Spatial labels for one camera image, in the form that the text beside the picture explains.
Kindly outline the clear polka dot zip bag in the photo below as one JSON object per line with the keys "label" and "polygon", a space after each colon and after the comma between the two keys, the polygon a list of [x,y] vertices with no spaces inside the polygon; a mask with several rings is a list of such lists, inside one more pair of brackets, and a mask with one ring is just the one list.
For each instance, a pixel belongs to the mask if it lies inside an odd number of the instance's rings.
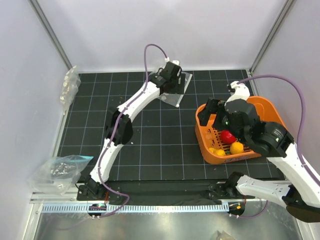
{"label": "clear polka dot zip bag", "polygon": [[179,79],[173,79],[169,82],[161,78],[156,72],[152,72],[148,75],[148,80],[159,86],[160,95],[157,97],[159,100],[179,108],[192,77],[193,75],[191,73],[183,71]]}

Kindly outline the red toy strawberry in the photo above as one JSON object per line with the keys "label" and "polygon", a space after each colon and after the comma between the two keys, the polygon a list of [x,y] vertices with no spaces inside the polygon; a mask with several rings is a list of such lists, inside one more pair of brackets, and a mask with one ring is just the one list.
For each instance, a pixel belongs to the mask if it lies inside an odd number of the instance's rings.
{"label": "red toy strawberry", "polygon": [[220,132],[220,139],[224,144],[228,145],[231,145],[237,141],[236,137],[233,136],[228,130],[222,130]]}

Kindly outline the yellow toy fruit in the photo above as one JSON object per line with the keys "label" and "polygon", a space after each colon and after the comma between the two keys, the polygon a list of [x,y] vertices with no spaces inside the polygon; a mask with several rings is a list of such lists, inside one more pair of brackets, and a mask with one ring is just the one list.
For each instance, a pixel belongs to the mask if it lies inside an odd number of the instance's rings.
{"label": "yellow toy fruit", "polygon": [[232,155],[242,154],[244,152],[244,145],[235,141],[230,145],[229,151]]}
{"label": "yellow toy fruit", "polygon": [[216,149],[216,148],[210,147],[209,151],[217,156],[220,156],[220,157],[226,156],[226,152],[221,148]]}

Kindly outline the orange plastic basket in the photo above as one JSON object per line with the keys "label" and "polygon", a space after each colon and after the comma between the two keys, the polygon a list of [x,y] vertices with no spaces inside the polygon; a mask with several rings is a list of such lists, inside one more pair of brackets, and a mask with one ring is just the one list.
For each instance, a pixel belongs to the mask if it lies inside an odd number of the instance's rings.
{"label": "orange plastic basket", "polygon": [[260,96],[231,102],[210,97],[196,110],[195,120],[201,154],[212,165],[285,157],[293,142],[275,106]]}

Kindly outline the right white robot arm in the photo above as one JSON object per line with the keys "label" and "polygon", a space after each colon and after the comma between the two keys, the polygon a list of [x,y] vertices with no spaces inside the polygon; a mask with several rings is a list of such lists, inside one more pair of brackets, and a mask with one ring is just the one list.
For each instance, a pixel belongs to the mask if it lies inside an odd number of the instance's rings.
{"label": "right white robot arm", "polygon": [[[256,156],[265,157],[288,179],[287,184],[255,179],[233,172],[216,190],[218,196],[252,196],[275,203],[305,223],[320,220],[320,176],[298,152],[298,145],[266,98],[219,100],[209,98],[195,113],[195,134],[204,160],[210,164],[232,163]],[[243,152],[218,155],[220,136],[229,131]]]}

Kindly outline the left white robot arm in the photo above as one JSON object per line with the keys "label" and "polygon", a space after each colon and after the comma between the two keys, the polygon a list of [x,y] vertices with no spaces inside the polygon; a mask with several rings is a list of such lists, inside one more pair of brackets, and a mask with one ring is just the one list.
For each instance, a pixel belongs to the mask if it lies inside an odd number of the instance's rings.
{"label": "left white robot arm", "polygon": [[162,94],[183,94],[186,74],[178,60],[168,60],[156,72],[147,73],[142,87],[126,102],[110,107],[106,112],[104,143],[98,160],[85,178],[83,194],[94,200],[106,195],[104,186],[121,148],[133,137],[133,121],[153,100]]}

